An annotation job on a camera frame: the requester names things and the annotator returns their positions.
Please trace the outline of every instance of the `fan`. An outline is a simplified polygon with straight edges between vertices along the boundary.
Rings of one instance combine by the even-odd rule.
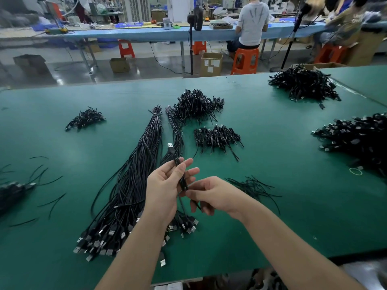
[[[190,24],[190,58],[191,58],[191,75],[194,74],[194,64],[193,64],[193,50],[192,50],[192,28],[194,28],[196,31],[202,30],[203,26],[203,9],[196,6],[193,10],[193,14],[188,14],[187,16],[187,22]]]

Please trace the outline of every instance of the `white t-shirt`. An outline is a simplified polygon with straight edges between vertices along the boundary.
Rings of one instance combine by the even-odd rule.
[[[243,6],[237,26],[242,28],[239,42],[245,46],[255,46],[261,42],[262,28],[268,24],[268,5],[256,1]]]

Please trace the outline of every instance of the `factory floor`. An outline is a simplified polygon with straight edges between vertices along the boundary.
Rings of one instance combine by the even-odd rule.
[[[101,49],[95,53],[98,68],[94,67],[94,74],[90,75],[88,68],[82,61],[80,51],[68,48],[47,48],[46,44],[24,44],[15,45],[1,44],[0,61],[0,87],[11,88],[49,87],[61,85],[73,85],[80,83],[106,83],[116,81],[160,79],[160,78],[189,78],[190,57],[188,43],[184,43],[185,69],[181,65],[180,43],[132,43],[136,58],[128,58],[130,71],[124,73],[113,73],[109,60],[120,56],[118,47]],[[260,57],[257,72],[268,72],[271,67],[281,66],[288,45],[276,44],[270,60],[272,42],[266,43],[264,53]],[[292,50],[285,64],[289,67],[296,63],[307,63],[310,60],[310,49],[305,49],[307,44],[293,43]],[[207,43],[207,51],[220,53],[226,52],[226,43]],[[50,74],[28,77],[14,64],[13,57],[23,54],[38,54],[46,60]],[[229,75],[233,60],[224,55],[223,70],[221,75]],[[372,64],[387,64],[387,56],[376,55]],[[193,72],[196,77],[200,73],[201,54],[193,56]]]

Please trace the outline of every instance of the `plastic stool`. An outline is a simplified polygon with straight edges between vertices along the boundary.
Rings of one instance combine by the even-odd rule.
[[[255,56],[255,63],[251,65],[251,61]],[[237,74],[253,74],[257,72],[259,49],[238,49],[236,50],[233,68],[230,75]]]
[[[136,58],[134,55],[134,51],[132,48],[132,44],[128,40],[119,40],[119,42],[124,42],[125,44],[128,44],[128,48],[123,48],[122,44],[119,43],[119,49],[120,49],[120,55],[121,58],[123,58],[125,55],[132,55],[132,58]]]
[[[200,51],[205,51],[207,53],[207,42],[194,42],[192,46],[193,54],[199,55]]]
[[[314,63],[341,63],[347,49],[345,46],[334,46],[331,43],[326,43],[317,55]]]

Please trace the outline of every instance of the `shorts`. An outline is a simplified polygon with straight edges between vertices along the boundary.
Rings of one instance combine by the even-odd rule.
[[[260,44],[256,46],[245,46],[240,43],[239,38],[235,38],[234,40],[227,41],[227,50],[228,52],[235,53],[238,49],[256,49]]]

